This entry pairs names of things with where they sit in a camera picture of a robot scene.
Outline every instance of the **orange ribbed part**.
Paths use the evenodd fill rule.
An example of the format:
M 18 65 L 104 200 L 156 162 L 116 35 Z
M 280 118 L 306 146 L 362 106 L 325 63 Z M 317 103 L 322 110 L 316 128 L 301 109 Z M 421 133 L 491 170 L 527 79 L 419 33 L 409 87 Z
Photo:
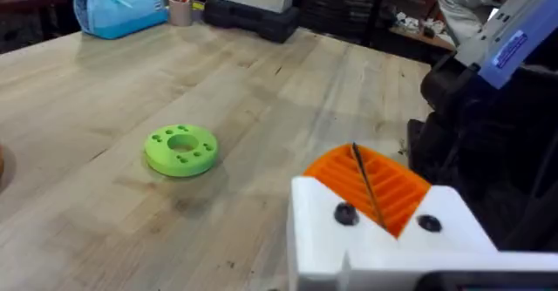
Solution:
M 366 176 L 384 218 L 387 231 L 396 238 L 411 218 L 430 184 L 417 174 L 369 148 L 358 146 Z M 376 209 L 351 153 L 351 145 L 341 145 L 310 165 L 305 176 L 318 179 L 331 191 L 378 223 Z

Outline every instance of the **blue pouch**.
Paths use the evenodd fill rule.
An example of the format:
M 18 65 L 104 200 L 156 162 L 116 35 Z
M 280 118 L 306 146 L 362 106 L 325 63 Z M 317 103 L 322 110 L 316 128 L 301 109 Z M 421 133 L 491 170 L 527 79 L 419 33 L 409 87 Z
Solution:
M 163 0 L 73 0 L 83 32 L 108 39 L 166 22 Z

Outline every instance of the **green 3d printed part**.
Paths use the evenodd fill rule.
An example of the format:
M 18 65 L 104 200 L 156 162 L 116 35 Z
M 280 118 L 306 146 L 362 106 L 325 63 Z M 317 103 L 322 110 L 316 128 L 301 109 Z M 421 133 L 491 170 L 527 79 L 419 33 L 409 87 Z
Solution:
M 217 159 L 217 139 L 210 131 L 194 125 L 169 125 L 151 133 L 146 140 L 147 164 L 172 177 L 203 173 Z

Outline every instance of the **black screw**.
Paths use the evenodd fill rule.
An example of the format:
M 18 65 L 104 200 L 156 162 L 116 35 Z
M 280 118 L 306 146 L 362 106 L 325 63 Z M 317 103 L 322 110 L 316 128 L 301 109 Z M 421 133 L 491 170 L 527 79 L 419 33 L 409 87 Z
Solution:
M 432 215 L 420 215 L 417 217 L 418 225 L 428 232 L 438 233 L 442 231 L 442 224 L 438 218 Z
M 347 202 L 337 205 L 333 217 L 344 226 L 355 226 L 358 223 L 357 209 Z

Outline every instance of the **hole in green part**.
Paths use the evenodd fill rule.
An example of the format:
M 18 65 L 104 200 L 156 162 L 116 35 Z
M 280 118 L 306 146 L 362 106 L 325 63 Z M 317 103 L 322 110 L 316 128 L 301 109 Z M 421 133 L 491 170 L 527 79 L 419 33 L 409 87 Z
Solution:
M 176 152 L 190 152 L 198 144 L 198 139 L 188 134 L 174 135 L 168 140 L 168 148 Z

